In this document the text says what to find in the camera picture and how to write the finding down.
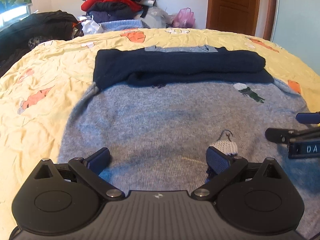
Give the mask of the grey and navy knit sweater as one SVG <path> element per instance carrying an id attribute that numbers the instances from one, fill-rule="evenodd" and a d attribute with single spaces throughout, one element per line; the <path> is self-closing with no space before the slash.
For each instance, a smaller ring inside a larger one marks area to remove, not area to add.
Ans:
<path id="1" fill-rule="evenodd" d="M 204 81 L 170 83 L 159 79 L 137 87 L 115 79 L 129 68 L 178 61 L 201 65 L 206 54 L 145 49 L 100 50 L 94 80 L 73 108 L 58 161 L 88 157 L 106 147 L 112 163 L 103 178 L 130 190 L 193 191 L 206 179 L 205 152 L 214 146 L 251 162 L 275 158 L 303 198 L 298 232 L 319 233 L 319 159 L 292 160 L 287 148 L 268 141 L 268 128 L 303 129 L 296 120 L 306 101 L 280 80 L 269 83 Z"/>

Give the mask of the pile of clothes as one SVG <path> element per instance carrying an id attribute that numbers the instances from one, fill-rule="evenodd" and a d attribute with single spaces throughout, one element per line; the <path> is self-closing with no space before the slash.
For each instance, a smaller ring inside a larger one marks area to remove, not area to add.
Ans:
<path id="1" fill-rule="evenodd" d="M 96 23 L 136 21 L 143 28 L 167 28 L 174 21 L 156 0 L 83 0 L 81 10 Z"/>

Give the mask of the white wardrobe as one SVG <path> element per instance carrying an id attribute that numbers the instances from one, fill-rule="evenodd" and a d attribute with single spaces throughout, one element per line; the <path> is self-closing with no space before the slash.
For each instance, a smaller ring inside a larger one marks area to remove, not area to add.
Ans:
<path id="1" fill-rule="evenodd" d="M 277 0 L 272 41 L 319 74 L 319 0 Z"/>

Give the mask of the yellow carrot print bedsheet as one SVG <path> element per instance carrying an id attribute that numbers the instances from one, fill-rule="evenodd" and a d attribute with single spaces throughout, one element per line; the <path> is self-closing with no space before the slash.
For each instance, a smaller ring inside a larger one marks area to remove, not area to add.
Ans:
<path id="1" fill-rule="evenodd" d="M 1 78 L 1 239 L 16 226 L 12 201 L 32 169 L 43 157 L 57 159 L 67 119 L 92 82 L 99 50 L 205 44 L 257 52 L 272 76 L 299 92 L 308 109 L 319 111 L 319 76 L 300 58 L 258 37 L 208 29 L 127 29 L 39 44 Z"/>

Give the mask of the brown wooden door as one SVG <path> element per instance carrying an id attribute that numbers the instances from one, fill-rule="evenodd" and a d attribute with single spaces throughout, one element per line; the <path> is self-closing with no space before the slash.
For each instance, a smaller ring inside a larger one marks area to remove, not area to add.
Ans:
<path id="1" fill-rule="evenodd" d="M 208 0 L 206 28 L 254 35 L 260 0 Z"/>

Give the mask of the pink plastic bag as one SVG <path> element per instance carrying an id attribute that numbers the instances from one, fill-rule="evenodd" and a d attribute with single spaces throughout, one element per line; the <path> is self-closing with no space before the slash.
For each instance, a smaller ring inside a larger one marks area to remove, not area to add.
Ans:
<path id="1" fill-rule="evenodd" d="M 195 17 L 190 8 L 181 9 L 172 22 L 174 28 L 193 28 L 194 25 Z"/>

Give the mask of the black coat on bed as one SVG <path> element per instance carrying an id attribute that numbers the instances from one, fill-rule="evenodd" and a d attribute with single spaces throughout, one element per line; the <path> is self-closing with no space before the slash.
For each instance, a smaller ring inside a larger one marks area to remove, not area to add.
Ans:
<path id="1" fill-rule="evenodd" d="M 80 21 L 61 10 L 31 14 L 1 30 L 1 76 L 42 42 L 69 41 L 81 31 Z"/>

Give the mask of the silver plastic bag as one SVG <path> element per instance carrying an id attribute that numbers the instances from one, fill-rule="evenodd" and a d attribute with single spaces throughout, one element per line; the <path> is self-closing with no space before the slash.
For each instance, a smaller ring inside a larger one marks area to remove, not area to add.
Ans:
<path id="1" fill-rule="evenodd" d="M 102 26 L 99 23 L 95 22 L 91 15 L 78 16 L 78 20 L 81 23 L 84 35 L 100 34 L 104 32 Z"/>

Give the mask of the light blue folded blanket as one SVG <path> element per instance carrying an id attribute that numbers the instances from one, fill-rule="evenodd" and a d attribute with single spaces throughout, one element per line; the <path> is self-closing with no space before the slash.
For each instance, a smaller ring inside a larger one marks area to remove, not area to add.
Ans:
<path id="1" fill-rule="evenodd" d="M 119 20 L 100 23 L 104 32 L 120 31 L 126 29 L 150 29 L 150 27 L 142 20 Z"/>

